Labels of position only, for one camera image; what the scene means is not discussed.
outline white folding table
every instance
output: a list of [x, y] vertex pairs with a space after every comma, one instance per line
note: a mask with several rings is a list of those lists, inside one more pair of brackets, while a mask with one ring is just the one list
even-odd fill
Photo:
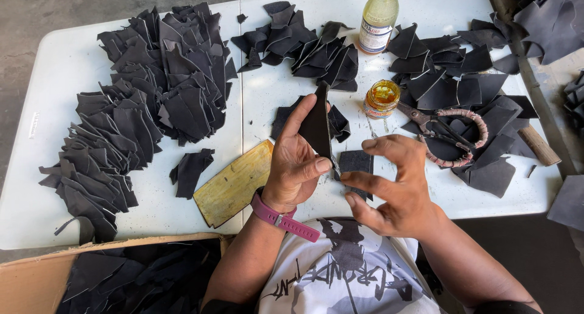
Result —
[[[356, 42], [361, 12], [367, 0], [240, 0], [211, 5], [220, 12], [223, 40], [254, 30], [270, 22], [262, 5], [273, 1], [290, 1], [296, 9], [304, 11], [306, 27], [322, 29], [328, 20], [343, 22], [355, 30], [343, 30], [347, 44]], [[418, 36], [440, 37], [468, 30], [473, 18], [489, 20], [493, 11], [489, 0], [399, 0], [397, 24], [418, 24]], [[240, 13], [249, 16], [237, 23]], [[98, 47], [96, 35], [128, 25], [127, 20], [75, 27], [49, 33], [41, 42], [34, 64], [29, 90], [20, 118], [11, 161], [6, 174], [4, 191], [0, 198], [0, 249], [74, 245], [78, 241], [78, 228], [71, 226], [59, 236], [56, 228], [71, 216], [62, 200], [51, 188], [41, 187], [43, 178], [39, 166], [50, 166], [58, 160], [57, 152], [67, 135], [69, 122], [79, 122], [75, 113], [81, 91], [99, 90], [98, 81], [110, 84], [112, 63]], [[245, 55], [231, 42], [237, 68], [246, 62]], [[509, 54], [508, 46], [493, 50], [494, 60]], [[329, 100], [350, 122], [352, 135], [344, 143], [332, 141], [333, 153], [360, 149], [363, 140], [375, 136], [399, 133], [413, 137], [400, 129], [407, 123], [402, 113], [396, 112], [386, 120], [370, 120], [364, 116], [361, 104], [367, 89], [380, 79], [390, 79], [387, 71], [391, 64], [389, 54], [368, 56], [359, 53], [358, 92], [331, 91]], [[198, 152], [202, 148], [215, 148], [215, 161], [201, 175], [199, 184], [206, 183], [231, 161], [245, 151], [269, 138], [278, 106], [290, 106], [299, 95], [314, 92], [314, 80], [292, 77], [291, 61], [276, 67], [265, 64], [262, 68], [239, 74], [232, 80], [230, 99], [227, 102], [227, 121], [217, 133], [196, 145], [178, 147], [176, 140], [163, 138], [163, 152], [144, 171], [130, 173], [139, 206], [129, 213], [117, 215], [117, 240], [144, 236], [180, 235], [209, 232], [237, 233], [251, 214], [246, 207], [219, 229], [210, 229], [204, 222], [194, 201], [175, 198], [176, 185], [171, 185], [168, 174], [184, 153]], [[520, 75], [510, 76], [503, 90], [508, 95], [527, 95]], [[538, 120], [531, 124], [543, 136]], [[427, 161], [426, 177], [430, 197], [452, 219], [522, 213], [539, 213], [549, 209], [562, 180], [556, 166], [543, 167], [537, 160], [511, 155], [508, 159], [517, 171], [502, 199], [466, 186], [449, 169], [441, 170]], [[532, 165], [538, 167], [529, 179]], [[382, 157], [375, 158], [375, 174], [394, 179], [395, 165]], [[306, 203], [298, 206], [295, 218], [305, 221], [325, 216], [349, 216], [350, 208], [343, 194], [346, 188], [332, 178], [332, 173], [321, 177], [317, 190]], [[383, 203], [375, 198], [371, 205]]]

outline person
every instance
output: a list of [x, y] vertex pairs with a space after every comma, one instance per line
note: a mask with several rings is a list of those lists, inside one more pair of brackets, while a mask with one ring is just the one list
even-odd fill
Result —
[[[332, 168], [298, 134], [316, 100], [310, 94], [300, 102], [274, 146], [261, 201], [283, 215], [309, 199]], [[415, 265], [418, 242], [467, 312], [542, 312], [521, 283], [430, 200], [421, 142], [393, 134], [362, 146], [397, 166], [395, 181], [352, 171], [341, 182], [386, 203], [375, 209], [348, 192], [354, 218], [306, 222], [321, 232], [314, 243], [252, 213], [211, 276], [202, 314], [445, 313]]]

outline purple watch strap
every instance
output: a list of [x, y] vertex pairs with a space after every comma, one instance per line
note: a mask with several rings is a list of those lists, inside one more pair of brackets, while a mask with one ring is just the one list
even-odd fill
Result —
[[316, 229], [309, 228], [308, 226], [292, 219], [297, 208], [294, 208], [293, 211], [282, 215], [264, 204], [259, 193], [257, 192], [253, 195], [251, 205], [253, 212], [256, 213], [256, 215], [258, 215], [258, 217], [262, 220], [292, 234], [298, 235], [303, 239], [307, 239], [310, 242], [316, 242], [318, 237], [321, 235], [321, 233]]

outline wooden handle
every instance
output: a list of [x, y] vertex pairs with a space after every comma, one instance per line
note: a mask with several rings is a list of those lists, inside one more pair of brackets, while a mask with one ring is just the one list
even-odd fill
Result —
[[532, 125], [520, 129], [518, 134], [529, 146], [531, 151], [536, 154], [537, 159], [539, 159], [546, 167], [562, 162], [559, 156], [551, 149], [544, 139], [541, 138]]

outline hand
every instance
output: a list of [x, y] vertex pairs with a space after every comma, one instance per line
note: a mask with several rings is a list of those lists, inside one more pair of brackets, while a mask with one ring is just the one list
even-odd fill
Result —
[[308, 142], [298, 134], [300, 124], [316, 102], [316, 95], [306, 96], [289, 116], [276, 140], [262, 201], [277, 212], [291, 212], [296, 205], [310, 198], [318, 178], [332, 168], [332, 162], [317, 157]]
[[383, 236], [425, 239], [436, 232], [436, 226], [446, 217], [442, 209], [430, 200], [424, 176], [426, 147], [421, 142], [401, 135], [389, 135], [366, 140], [363, 150], [383, 155], [395, 163], [395, 182], [362, 171], [343, 173], [341, 182], [375, 194], [387, 201], [374, 209], [354, 192], [345, 198], [355, 220]]

